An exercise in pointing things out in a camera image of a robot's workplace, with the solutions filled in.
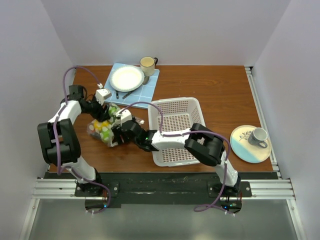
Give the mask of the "clear polka dot zip bag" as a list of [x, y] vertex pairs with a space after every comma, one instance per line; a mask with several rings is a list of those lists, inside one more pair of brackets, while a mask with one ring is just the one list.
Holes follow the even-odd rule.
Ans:
[[[116, 105], [115, 103], [107, 103], [106, 105], [110, 106], [110, 105]], [[96, 138], [98, 140], [101, 140], [101, 137], [100, 137], [100, 132], [97, 132], [95, 131], [94, 129], [94, 125], [93, 125], [93, 121], [96, 120], [96, 119], [93, 119], [88, 125], [87, 125], [87, 134], [93, 138]], [[118, 125], [115, 123], [116, 121], [116, 116], [114, 117], [110, 117], [109, 115], [109, 119], [108, 120], [97, 120], [99, 122], [104, 122], [104, 121], [109, 121], [110, 125], [107, 127], [108, 129], [110, 129], [110, 141], [108, 142], [102, 142], [107, 145], [108, 147], [115, 147], [115, 146], [118, 146], [118, 144], [116, 143], [112, 143], [112, 140], [113, 140], [113, 137], [114, 137], [114, 134], [112, 133], [112, 127]]]

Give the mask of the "green fake apple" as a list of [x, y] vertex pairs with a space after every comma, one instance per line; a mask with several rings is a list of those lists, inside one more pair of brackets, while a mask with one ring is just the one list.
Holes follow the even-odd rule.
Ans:
[[117, 105], [110, 105], [108, 109], [108, 114], [110, 117], [114, 117], [118, 111], [121, 109]]

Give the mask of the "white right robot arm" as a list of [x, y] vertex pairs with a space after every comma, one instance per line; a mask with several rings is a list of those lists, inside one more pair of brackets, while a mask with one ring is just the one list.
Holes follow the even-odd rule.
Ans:
[[233, 197], [240, 190], [241, 178], [229, 161], [231, 143], [200, 123], [181, 131], [145, 130], [133, 118], [111, 128], [117, 144], [133, 142], [145, 152], [184, 149], [200, 163], [214, 167], [222, 184], [222, 192]]

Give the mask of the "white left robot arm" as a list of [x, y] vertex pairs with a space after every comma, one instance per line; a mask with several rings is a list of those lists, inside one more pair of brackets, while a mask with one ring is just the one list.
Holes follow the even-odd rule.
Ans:
[[69, 94], [60, 103], [58, 112], [45, 123], [37, 126], [40, 147], [46, 163], [55, 165], [57, 174], [68, 171], [76, 179], [79, 191], [90, 196], [99, 196], [104, 184], [98, 171], [82, 157], [74, 123], [81, 114], [89, 114], [103, 122], [110, 118], [105, 100], [112, 93], [101, 84], [88, 99], [87, 90], [81, 85], [69, 86]]

